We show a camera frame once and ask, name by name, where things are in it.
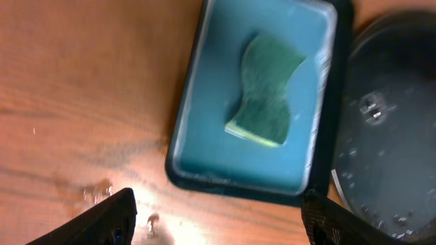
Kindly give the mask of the green yellow sponge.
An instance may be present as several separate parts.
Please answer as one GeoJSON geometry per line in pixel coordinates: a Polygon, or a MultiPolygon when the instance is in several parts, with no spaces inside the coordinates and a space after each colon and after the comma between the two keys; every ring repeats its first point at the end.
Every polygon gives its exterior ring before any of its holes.
{"type": "Polygon", "coordinates": [[[273,35],[256,35],[240,61],[242,100],[225,130],[268,147],[283,145],[291,124],[289,83],[305,59],[273,35]]]}

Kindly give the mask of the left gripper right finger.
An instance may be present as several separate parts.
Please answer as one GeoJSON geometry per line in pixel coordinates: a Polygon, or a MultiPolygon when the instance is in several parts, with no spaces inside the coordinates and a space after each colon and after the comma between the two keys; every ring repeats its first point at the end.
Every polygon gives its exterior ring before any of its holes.
{"type": "Polygon", "coordinates": [[[399,242],[314,190],[302,203],[302,221],[312,245],[393,245],[399,242]]]}

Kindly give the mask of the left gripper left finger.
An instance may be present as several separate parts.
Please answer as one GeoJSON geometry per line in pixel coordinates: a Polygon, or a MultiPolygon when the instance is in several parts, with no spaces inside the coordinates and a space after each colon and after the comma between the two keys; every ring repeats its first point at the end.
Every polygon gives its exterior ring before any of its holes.
{"type": "Polygon", "coordinates": [[[124,188],[28,245],[130,245],[136,215],[134,191],[124,188]]]}

